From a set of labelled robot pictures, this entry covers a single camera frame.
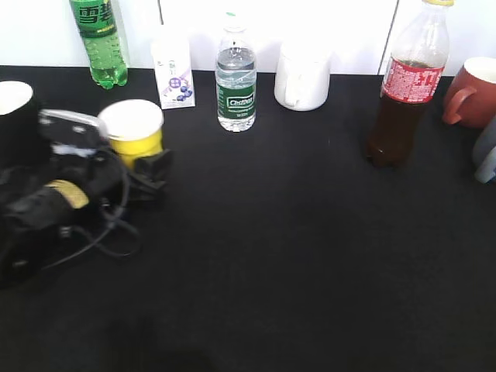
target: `black mug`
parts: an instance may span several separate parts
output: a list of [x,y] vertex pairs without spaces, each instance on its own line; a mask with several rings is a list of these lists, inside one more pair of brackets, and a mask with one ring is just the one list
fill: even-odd
[[20,81],[0,82],[0,173],[36,166],[50,158],[50,143],[40,135],[40,104]]

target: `red bottle label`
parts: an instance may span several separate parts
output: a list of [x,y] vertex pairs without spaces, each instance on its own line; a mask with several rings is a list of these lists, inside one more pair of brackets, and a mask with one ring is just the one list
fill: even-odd
[[429,102],[441,78],[444,67],[413,67],[391,58],[382,91],[404,103]]

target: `red mug handle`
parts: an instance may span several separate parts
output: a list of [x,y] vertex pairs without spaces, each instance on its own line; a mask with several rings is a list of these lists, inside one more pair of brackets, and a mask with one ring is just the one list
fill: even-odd
[[463,102],[469,98],[471,95],[477,92],[476,88],[472,87],[465,87],[461,90],[459,90],[453,98],[448,102],[448,105],[446,105],[446,110],[444,111],[443,115],[443,121],[446,124],[456,124],[459,122],[462,117],[460,114],[458,114],[458,110],[460,109],[460,106],[463,104]]

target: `green water bottle label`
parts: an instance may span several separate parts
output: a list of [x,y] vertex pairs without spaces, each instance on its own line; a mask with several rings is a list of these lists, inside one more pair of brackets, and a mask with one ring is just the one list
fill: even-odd
[[98,38],[115,32],[115,18],[110,0],[71,0],[71,7],[82,37]]
[[229,89],[217,84],[219,116],[245,119],[255,113],[255,84],[243,89]]

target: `cola bottle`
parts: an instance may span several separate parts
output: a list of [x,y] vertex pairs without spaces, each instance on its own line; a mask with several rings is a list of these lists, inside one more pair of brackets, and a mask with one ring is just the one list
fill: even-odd
[[377,121],[367,139],[367,157],[379,167],[399,167],[408,159],[448,59],[446,14],[454,0],[422,2],[422,12],[394,44]]

